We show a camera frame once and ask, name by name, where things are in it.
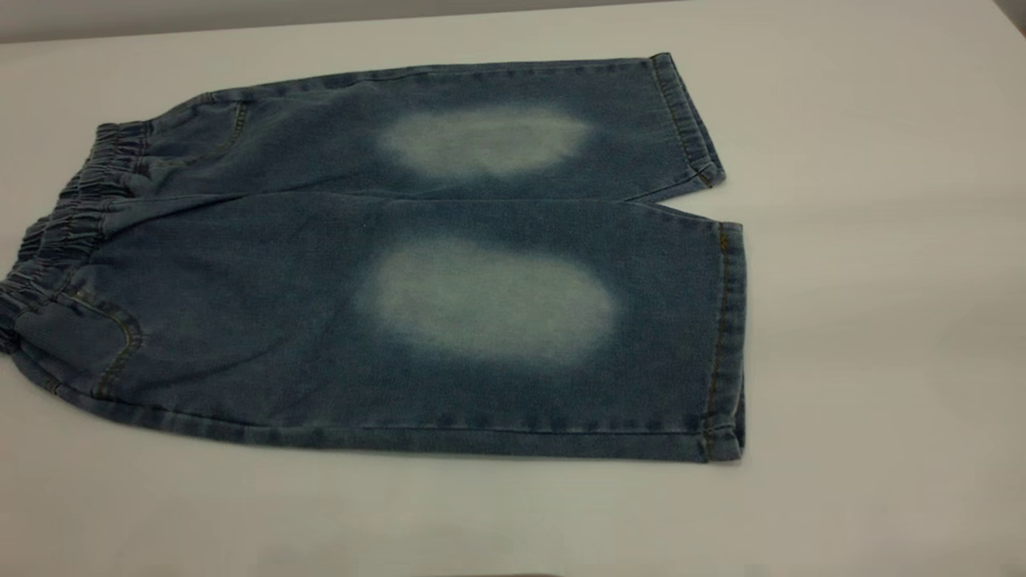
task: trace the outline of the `orange stitching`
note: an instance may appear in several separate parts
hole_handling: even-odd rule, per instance
[[[716,385],[717,377],[719,376],[719,360],[723,353],[723,333],[726,332],[726,281],[727,281],[727,256],[726,256],[726,234],[723,233],[723,224],[719,224],[719,251],[723,255],[723,299],[719,307],[719,335],[716,337],[716,357],[712,363],[712,378],[709,380],[709,399],[706,403],[706,416],[705,416],[705,426],[703,427],[702,436],[705,439],[705,454],[706,460],[709,460],[709,444],[712,441],[710,438],[713,429],[709,427],[709,421],[712,419],[713,403],[716,400]]]

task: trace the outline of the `pocket seam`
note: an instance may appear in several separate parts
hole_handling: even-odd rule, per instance
[[[128,359],[132,356],[133,353],[135,353],[135,351],[139,350],[140,346],[142,345],[143,338],[137,331],[139,322],[120,308],[117,308],[117,312],[125,316],[129,320],[127,321],[123,320],[115,316],[111,311],[104,310],[105,308],[116,308],[116,307],[114,307],[109,303],[101,305],[98,302],[95,302],[96,300],[93,297],[85,294],[83,291],[78,291],[73,295],[68,295],[65,293],[62,294],[62,296],[68,299],[69,301],[77,303],[91,310],[92,312],[114,321],[114,323],[117,324],[118,328],[121,329],[121,332],[124,334],[125,346],[122,347],[122,349],[118,352],[118,354],[115,355],[114,360],[112,360],[110,364],[107,366],[107,369],[105,369],[104,372],[100,375],[100,380],[96,383],[96,387],[92,395],[95,398],[114,399],[115,397],[110,394],[111,386],[117,382],[118,378],[121,376],[121,371],[124,369],[125,363],[128,362]],[[134,324],[135,326],[134,328],[129,326],[129,323]]]
[[[235,118],[232,122],[232,133],[229,134],[228,140],[226,140],[224,143],[221,144],[221,146],[213,149],[212,151],[205,154],[199,154],[196,156],[189,156],[186,158],[157,160],[156,163],[165,166],[188,166],[189,164],[193,164],[201,160],[206,160],[209,158],[214,158],[227,154],[229,151],[235,148],[236,144],[238,144],[239,138],[242,136],[242,129],[245,128],[246,126],[246,120],[248,119],[249,116],[248,113],[249,113],[248,102],[239,101],[238,103],[236,103]]]

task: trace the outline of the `seam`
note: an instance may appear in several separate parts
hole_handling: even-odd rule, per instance
[[[677,118],[677,113],[673,111],[673,107],[670,106],[670,100],[666,95],[666,83],[663,82],[663,77],[660,76],[659,64],[655,61],[653,61],[652,75],[656,78],[656,84],[659,85],[659,94],[663,98],[663,104],[666,106],[666,110],[670,112],[670,119],[673,120],[674,133],[677,136],[677,142],[680,143],[680,150],[684,153],[684,163],[687,164],[688,168],[695,170],[695,166],[692,166],[692,157],[687,154],[687,144],[684,143],[684,137],[680,129],[680,120]],[[702,182],[705,183],[706,188],[712,188],[712,183],[709,182],[709,179],[707,179],[705,175],[699,170],[695,170],[695,176],[702,179]]]
[[[93,398],[102,402],[110,402],[112,405],[121,405],[125,407],[132,407],[135,409],[143,409],[146,411],[154,411],[157,413],[164,413],[167,415],[189,417],[192,419],[201,419],[203,421],[209,421],[211,423],[220,423],[225,425],[232,425],[237,427],[250,427],[259,429],[333,429],[333,430],[395,430],[395,431],[432,431],[432,432],[496,432],[496,433],[510,433],[510,434],[541,434],[541,435],[629,435],[629,436],[704,436],[710,432],[716,432],[725,429],[734,429],[734,425],[719,425],[713,429],[707,431],[546,431],[546,430],[525,430],[525,429],[510,429],[510,428],[477,428],[477,427],[428,427],[428,426],[378,426],[378,425],[355,425],[355,426],[320,426],[320,427],[309,427],[309,426],[279,426],[279,425],[261,425],[256,423],[246,423],[244,421],[232,421],[229,419],[219,419],[215,417],[207,417],[204,415],[196,415],[193,413],[185,413],[181,411],[171,411],[168,409],[162,409],[159,407],[148,407],[146,405],[139,405],[134,402],[128,402],[120,398],[97,398],[92,395],[85,394],[78,389],[73,387],[68,387],[64,383],[57,381],[57,387],[65,387],[68,390],[74,392],[74,394],[82,395],[88,398]]]
[[[709,166],[715,166],[715,164],[713,164],[712,162],[710,162],[709,164],[706,164],[705,166],[703,166],[702,169],[704,170],[704,169],[708,168]],[[641,194],[638,194],[637,196],[632,196],[630,198],[625,198],[623,200],[623,202],[631,202],[631,201],[634,201],[634,200],[640,200],[640,199],[642,199],[642,198],[644,198],[646,196],[652,196],[654,194],[659,194],[659,193],[661,193],[661,192],[663,192],[665,190],[669,190],[669,189],[671,189],[673,187],[678,187],[678,186],[681,186],[681,185],[685,185],[685,184],[694,181],[695,179],[702,179],[702,182],[704,182],[706,184],[708,184],[708,182],[709,182],[708,180],[706,180],[706,178],[702,175],[701,171],[697,171],[694,175],[692,175],[690,177],[688,177],[688,178],[686,178],[686,179],[684,179],[682,181],[677,181],[677,182],[675,182],[673,184],[666,185],[666,186],[664,186],[662,188],[657,188],[656,190],[649,190],[648,192],[643,192]]]
[[[475,65],[451,65],[451,66],[475,66]],[[503,73],[509,75],[509,73],[511,73],[511,72],[516,73],[516,72],[521,72],[521,71],[543,72],[543,71],[551,71],[551,70],[577,70],[577,69],[608,68],[610,66],[615,67],[616,70],[619,70],[620,68],[627,68],[627,67],[630,67],[630,66],[634,66],[634,65],[633,65],[633,63],[624,63],[624,64],[621,64],[621,65],[594,64],[594,65],[570,65],[570,66],[548,66],[548,67],[501,68],[501,69],[496,69],[496,70],[467,71],[467,72],[453,72],[453,71],[446,71],[446,70],[428,70],[428,71],[424,71],[424,72],[409,72],[409,73],[406,73],[406,74],[400,74],[399,76],[389,76],[389,77],[385,77],[385,78],[358,78],[356,80],[353,80],[349,84],[342,84],[342,85],[339,85],[339,86],[331,86],[330,88],[324,87],[324,88],[307,88],[307,89],[303,89],[303,88],[300,88],[300,87],[297,86],[297,87],[293,87],[291,90],[289,90],[289,92],[326,92],[326,91],[329,91],[329,90],[341,90],[341,89],[344,89],[344,88],[349,88],[351,86],[355,86],[356,84],[361,84],[363,82],[390,82],[390,81],[393,81],[393,80],[403,80],[405,78],[411,78],[411,77],[416,77],[416,76],[438,76],[438,75],[445,75],[445,76],[474,76],[474,75],[484,76],[484,75],[496,75],[496,76],[499,76],[499,75],[501,75]],[[309,81],[316,81],[316,80],[326,80],[326,79],[329,79],[329,78],[334,78],[336,76],[344,76],[346,74],[360,74],[360,73],[358,73],[358,72],[356,72],[356,73],[345,73],[344,72],[342,74],[326,74],[326,75],[322,75],[322,76],[314,76],[314,77],[311,77],[311,78],[298,78],[298,79],[293,79],[293,80],[283,80],[281,82],[271,82],[269,84],[256,84],[256,85],[253,85],[253,86],[240,86],[238,88],[226,88],[224,90],[216,90],[216,91],[208,92],[208,93],[210,94],[210,97],[212,99],[211,102],[215,102],[215,103],[239,102],[239,101],[233,100],[233,99],[223,100],[222,97],[230,94],[231,92],[234,92],[234,91],[237,91],[237,90],[238,91],[243,91],[243,90],[245,90],[245,91],[250,91],[250,90],[270,90],[270,89],[273,89],[273,88],[275,88],[275,87],[277,87],[279,85],[282,85],[282,84],[286,84],[287,85],[287,84],[299,83],[299,82],[309,82]],[[282,94],[268,94],[268,97],[276,97],[276,98],[285,98],[287,95],[288,95],[288,92],[285,92],[285,93],[282,93]]]
[[[206,154],[200,154],[197,156],[190,156],[188,158],[175,158],[170,160],[155,160],[154,162],[158,165],[163,166],[186,166],[194,162],[199,162],[200,160],[205,160],[208,158],[214,158],[221,156],[228,151],[232,150],[233,147],[239,142],[239,137],[242,136],[242,129],[246,125],[246,119],[249,112],[249,103],[246,101],[239,101],[235,106],[235,118],[232,122],[232,132],[224,143],[218,148]]]
[[[139,349],[140,338],[134,336],[132,334],[132,331],[128,328],[128,325],[120,318],[117,318],[116,316],[98,308],[95,305],[83,301],[82,299],[85,297],[85,293],[83,293],[82,291],[79,291],[74,295],[64,295],[64,297],[70,301],[82,305],[83,307],[102,316],[106,316],[107,318],[113,320],[121,329],[121,332],[125,336],[125,346],[121,349],[120,352],[118,352],[117,356],[114,357],[114,360],[112,360],[111,363],[107,366],[107,370],[105,370],[103,374],[101,374],[100,382],[96,384],[95,396],[97,398],[111,398],[110,387],[117,381],[117,378],[121,373],[121,369],[124,368],[124,364],[125,362],[127,362],[128,357],[131,356],[131,353],[135,352]]]
[[[717,378],[719,376],[719,362],[723,354],[723,333],[726,332],[726,297],[727,297],[727,256],[726,256],[726,234],[723,232],[723,225],[719,225],[719,252],[723,255],[723,298],[719,306],[719,334],[716,336],[716,356],[712,363],[712,377],[709,379],[709,394],[708,400],[706,401],[706,415],[705,415],[705,427],[703,429],[703,437],[705,443],[703,448],[705,449],[706,460],[709,460],[710,451],[709,444],[712,443],[711,434],[715,429],[709,427],[709,422],[712,419],[713,405],[716,400],[716,386]]]

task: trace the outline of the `blue denim fabric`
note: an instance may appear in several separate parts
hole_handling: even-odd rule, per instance
[[[210,92],[105,124],[0,347],[108,419],[247,444],[718,461],[741,226],[668,54]]]

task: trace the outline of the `elastic waistband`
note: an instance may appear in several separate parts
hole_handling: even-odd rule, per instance
[[[64,290],[92,254],[103,235],[106,203],[130,196],[124,178],[137,169],[148,129],[147,122],[101,125],[88,159],[56,207],[26,231],[17,262],[0,281],[0,351],[18,347],[17,317]]]

